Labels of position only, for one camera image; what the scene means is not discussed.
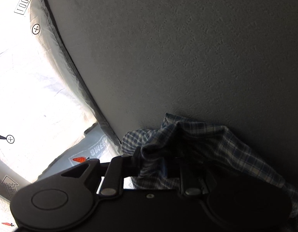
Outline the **blue plaid shirt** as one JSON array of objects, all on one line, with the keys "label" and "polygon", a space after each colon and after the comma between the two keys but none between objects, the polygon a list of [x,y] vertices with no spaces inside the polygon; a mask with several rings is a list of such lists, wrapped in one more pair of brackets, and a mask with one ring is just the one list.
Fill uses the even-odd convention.
[{"label": "blue plaid shirt", "polygon": [[214,159],[247,175],[267,182],[275,187],[287,190],[292,200],[292,218],[298,216],[298,191],[287,184],[276,170],[263,159],[256,156],[251,148],[241,142],[228,127],[195,121],[189,118],[167,113],[159,129],[139,129],[130,131],[122,139],[121,150],[124,155],[133,155],[137,148],[145,145],[164,146],[175,137],[175,129],[186,132],[187,140],[197,139],[186,155]]}]

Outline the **white printed backdrop cloth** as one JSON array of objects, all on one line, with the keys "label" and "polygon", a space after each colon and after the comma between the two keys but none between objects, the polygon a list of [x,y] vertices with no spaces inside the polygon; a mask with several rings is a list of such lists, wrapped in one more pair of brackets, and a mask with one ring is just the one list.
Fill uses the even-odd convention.
[{"label": "white printed backdrop cloth", "polygon": [[24,186],[118,154],[63,50],[44,0],[0,0],[0,231]]}]

